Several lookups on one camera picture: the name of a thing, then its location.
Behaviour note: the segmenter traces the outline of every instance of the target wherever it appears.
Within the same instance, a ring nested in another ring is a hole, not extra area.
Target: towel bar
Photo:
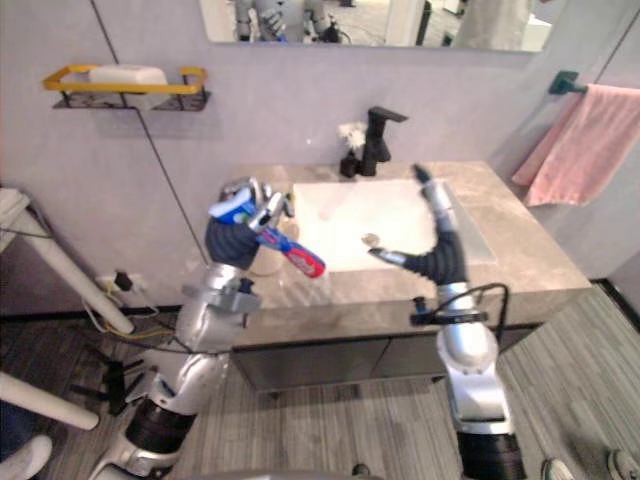
[[[578,78],[578,72],[561,70],[556,75],[556,78],[553,79],[549,87],[549,93],[552,95],[564,95],[569,92],[586,93],[588,87],[575,83],[576,78]]]

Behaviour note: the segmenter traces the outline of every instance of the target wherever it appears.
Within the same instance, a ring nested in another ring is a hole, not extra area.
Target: gray wall
[[[344,153],[336,126],[364,119],[368,107],[380,104],[411,117],[388,128],[394,161],[483,160],[508,178],[565,103],[545,94],[558,70],[577,70],[589,82],[615,68],[619,84],[638,81],[637,40],[636,48],[625,40],[607,66],[640,9],[637,0],[570,0],[548,48],[537,55],[213,45],[197,0],[98,0],[121,62],[159,66],[174,81],[183,65],[210,72],[212,99],[204,112],[144,114],[161,164],[134,112],[54,111],[56,95],[40,86],[65,64],[113,62],[88,0],[1,5],[4,184],[37,201],[91,274],[142,273],[160,304],[180,303],[180,285],[197,279],[204,260],[186,220],[200,241],[206,207],[234,164],[335,163]],[[632,160],[627,174],[637,172],[638,150]],[[634,194],[629,176],[615,181]],[[637,250],[637,239],[625,242],[612,228],[637,215],[618,191],[602,195],[609,202],[602,209],[536,213],[592,276],[608,275]],[[563,231],[571,221],[580,230]],[[583,248],[584,238],[590,243]],[[27,272],[23,277],[41,275],[42,262],[27,249],[7,251],[2,260],[3,277],[15,265]],[[66,293],[43,303],[19,295],[15,283],[3,281],[2,313],[78,308],[60,283]]]
[[[636,21],[627,36],[627,40],[625,40],[607,68],[608,82],[615,85],[635,85],[640,87],[640,60],[638,58],[640,53],[638,45],[640,45],[640,22]],[[635,163],[636,165],[640,163],[640,151],[638,148],[635,151]],[[636,170],[635,175],[631,178],[632,181],[629,183],[632,186],[631,188],[635,187],[635,205],[637,207],[640,204],[637,200],[637,195],[640,191],[640,172]],[[624,232],[620,232],[618,234],[619,237],[625,237],[628,234],[633,235],[640,230],[638,228],[640,212],[637,208],[634,214],[636,217],[626,223],[628,228],[625,228]],[[636,247],[640,247],[640,242],[636,242]],[[610,275],[609,279],[620,289],[636,311],[640,312],[640,251],[624,261]]]

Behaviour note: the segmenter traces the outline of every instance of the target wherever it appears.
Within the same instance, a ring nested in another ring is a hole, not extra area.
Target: marble countertop
[[[497,258],[496,263],[468,267],[471,285],[503,282],[521,299],[590,287],[571,259],[485,163],[424,165],[449,185]],[[255,176],[276,190],[290,191],[294,183],[410,179],[410,167],[389,162],[378,165],[376,177],[345,179],[337,165],[242,166],[236,176]],[[328,272],[309,279],[285,262],[278,273],[254,280],[254,290],[263,298],[262,310],[251,316],[238,346],[407,333],[415,331],[408,324],[411,298],[435,298],[431,282],[399,269]],[[536,308],[535,313],[544,311]],[[526,315],[519,317],[516,321],[527,323]]]

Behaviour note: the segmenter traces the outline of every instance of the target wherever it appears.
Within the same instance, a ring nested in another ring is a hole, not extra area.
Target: cabinet door
[[[366,380],[389,340],[358,340],[264,349],[233,354],[245,378],[259,391]]]
[[[374,378],[444,375],[435,335],[397,337],[391,340],[373,371]]]

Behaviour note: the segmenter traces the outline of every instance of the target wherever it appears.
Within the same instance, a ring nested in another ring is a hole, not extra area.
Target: mirror
[[[537,52],[566,0],[200,0],[212,42]]]

